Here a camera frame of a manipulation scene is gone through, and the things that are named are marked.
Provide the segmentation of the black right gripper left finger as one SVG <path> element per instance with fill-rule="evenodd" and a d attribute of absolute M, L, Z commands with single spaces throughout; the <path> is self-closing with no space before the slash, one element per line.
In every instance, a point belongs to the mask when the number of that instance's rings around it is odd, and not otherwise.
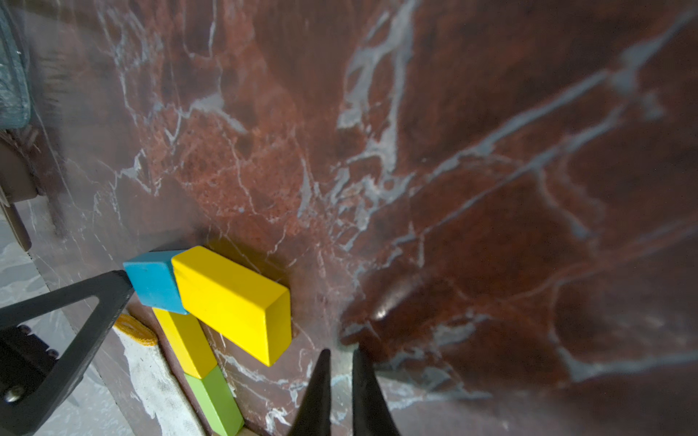
<path fill-rule="evenodd" d="M 331 406 L 331 351 L 325 349 L 316 361 L 304 399 L 288 435 L 329 436 Z"/>

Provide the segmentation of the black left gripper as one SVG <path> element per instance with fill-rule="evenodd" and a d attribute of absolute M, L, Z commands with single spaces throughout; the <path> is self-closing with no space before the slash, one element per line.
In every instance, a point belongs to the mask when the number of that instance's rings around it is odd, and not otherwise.
<path fill-rule="evenodd" d="M 80 385 L 133 294 L 127 273 L 111 271 L 1 309 L 1 434 L 36 434 Z M 63 347 L 30 325 L 89 300 L 92 312 Z"/>

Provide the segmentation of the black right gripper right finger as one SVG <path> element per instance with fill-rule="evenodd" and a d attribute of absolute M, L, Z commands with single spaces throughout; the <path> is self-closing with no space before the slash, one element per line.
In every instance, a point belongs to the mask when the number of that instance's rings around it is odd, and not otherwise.
<path fill-rule="evenodd" d="M 376 380 L 374 365 L 360 348 L 353 354 L 352 405 L 354 435 L 400 434 Z"/>

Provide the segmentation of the teal block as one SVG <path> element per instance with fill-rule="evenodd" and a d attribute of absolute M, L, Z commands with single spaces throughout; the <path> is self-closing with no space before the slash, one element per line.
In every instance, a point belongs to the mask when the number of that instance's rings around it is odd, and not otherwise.
<path fill-rule="evenodd" d="M 172 259 L 182 252 L 150 252 L 123 263 L 143 305 L 176 314 L 188 314 L 183 306 L 172 265 Z"/>

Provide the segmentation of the green block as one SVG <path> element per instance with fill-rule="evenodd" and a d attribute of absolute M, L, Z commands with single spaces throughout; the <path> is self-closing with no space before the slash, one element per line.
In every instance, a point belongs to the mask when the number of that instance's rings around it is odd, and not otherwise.
<path fill-rule="evenodd" d="M 212 431 L 223 436 L 238 435 L 245 420 L 221 369 L 214 368 L 203 379 L 189 374 L 185 374 L 185 379 Z"/>

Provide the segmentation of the large yellow block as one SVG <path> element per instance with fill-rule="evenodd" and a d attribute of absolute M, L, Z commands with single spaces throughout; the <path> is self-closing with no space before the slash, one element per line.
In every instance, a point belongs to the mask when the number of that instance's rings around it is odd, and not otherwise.
<path fill-rule="evenodd" d="M 273 366 L 292 343 L 287 287 L 203 246 L 172 267 L 185 310 L 260 363 Z"/>

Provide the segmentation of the white cotton glove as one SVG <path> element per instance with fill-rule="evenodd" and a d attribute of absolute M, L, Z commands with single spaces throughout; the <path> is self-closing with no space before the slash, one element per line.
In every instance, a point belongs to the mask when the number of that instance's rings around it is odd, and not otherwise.
<path fill-rule="evenodd" d="M 204 435 L 196 412 L 161 352 L 156 334 L 129 314 L 120 314 L 114 330 L 125 348 L 132 385 L 145 411 L 163 435 Z"/>

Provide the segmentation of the blue glass vase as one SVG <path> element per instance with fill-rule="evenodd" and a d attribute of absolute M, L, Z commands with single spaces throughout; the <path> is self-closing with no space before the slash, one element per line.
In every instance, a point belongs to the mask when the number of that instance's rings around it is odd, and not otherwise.
<path fill-rule="evenodd" d="M 31 113 L 31 97 L 22 54 L 7 9 L 1 5 L 1 129 L 25 127 Z"/>

